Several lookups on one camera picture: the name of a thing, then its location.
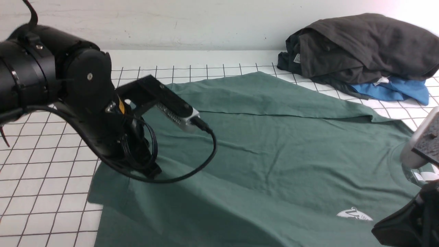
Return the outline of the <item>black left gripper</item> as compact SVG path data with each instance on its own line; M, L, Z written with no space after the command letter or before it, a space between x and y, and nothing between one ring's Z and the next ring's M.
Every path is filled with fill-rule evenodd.
M156 142L145 138L143 124L132 115L129 105L116 99L102 109L55 103L67 115L68 123L78 132L90 149L109 166L121 172L138 172L154 179L162 170L156 163Z

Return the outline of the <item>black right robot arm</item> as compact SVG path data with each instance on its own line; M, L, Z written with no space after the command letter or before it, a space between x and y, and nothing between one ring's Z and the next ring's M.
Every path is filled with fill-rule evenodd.
M437 247L439 245L439 183L432 181L403 208L379 221L372 234L381 245L391 247Z

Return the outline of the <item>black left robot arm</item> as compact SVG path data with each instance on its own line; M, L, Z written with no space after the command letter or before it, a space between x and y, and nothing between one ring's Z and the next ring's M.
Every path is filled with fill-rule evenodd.
M154 104L137 81L116 89L111 57L96 44L48 26L24 24L1 42L1 125L33 111L66 120L92 152L124 175L160 174L157 141L141 111Z

